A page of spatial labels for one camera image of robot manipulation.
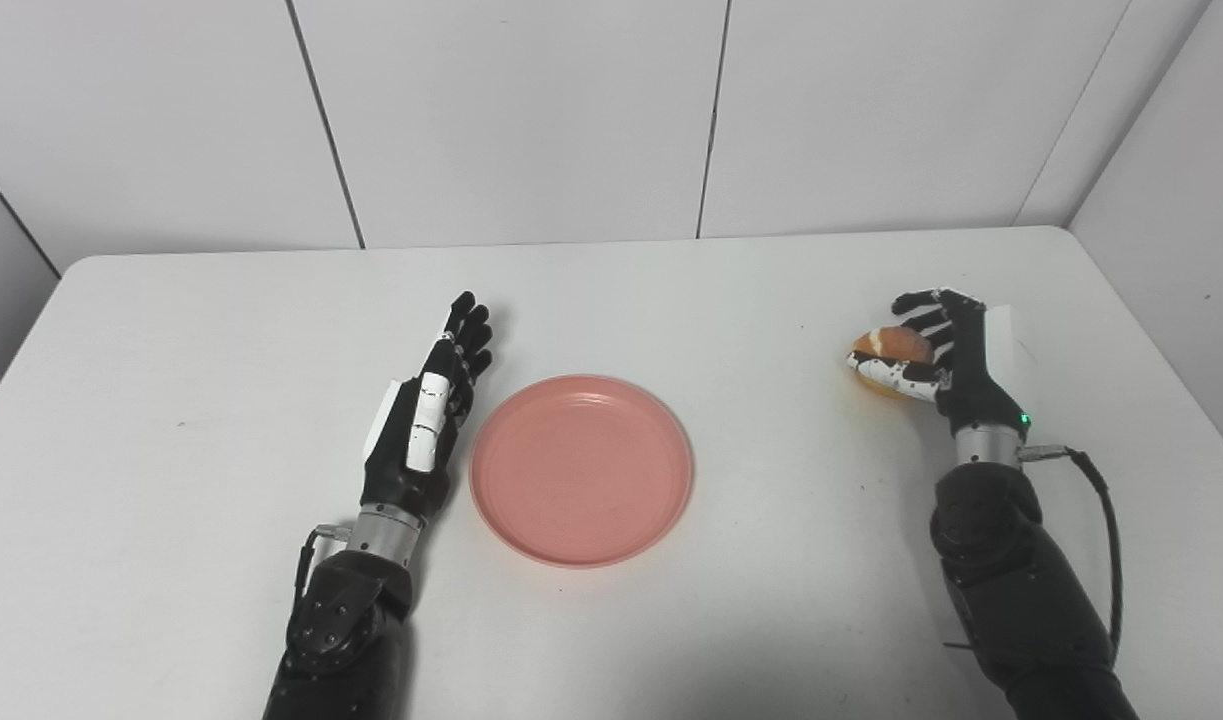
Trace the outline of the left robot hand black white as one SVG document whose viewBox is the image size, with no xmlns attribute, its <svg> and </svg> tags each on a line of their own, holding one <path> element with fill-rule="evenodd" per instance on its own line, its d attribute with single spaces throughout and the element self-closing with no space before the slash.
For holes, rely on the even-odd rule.
<svg viewBox="0 0 1223 720">
<path fill-rule="evenodd" d="M 395 507 L 427 524 L 445 506 L 448 465 L 493 356 L 489 309 L 461 293 L 422 369 L 388 392 L 364 460 L 361 505 Z"/>
</svg>

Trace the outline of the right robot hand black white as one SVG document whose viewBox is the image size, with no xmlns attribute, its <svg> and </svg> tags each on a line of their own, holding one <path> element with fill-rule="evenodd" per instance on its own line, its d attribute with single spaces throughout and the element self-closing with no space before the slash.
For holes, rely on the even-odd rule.
<svg viewBox="0 0 1223 720">
<path fill-rule="evenodd" d="M 987 310 L 950 287 L 903 293 L 890 306 L 900 323 L 855 341 L 848 366 L 872 388 L 934 405 L 953 436 L 1000 427 L 1027 439 L 1030 414 L 989 369 Z"/>
</svg>

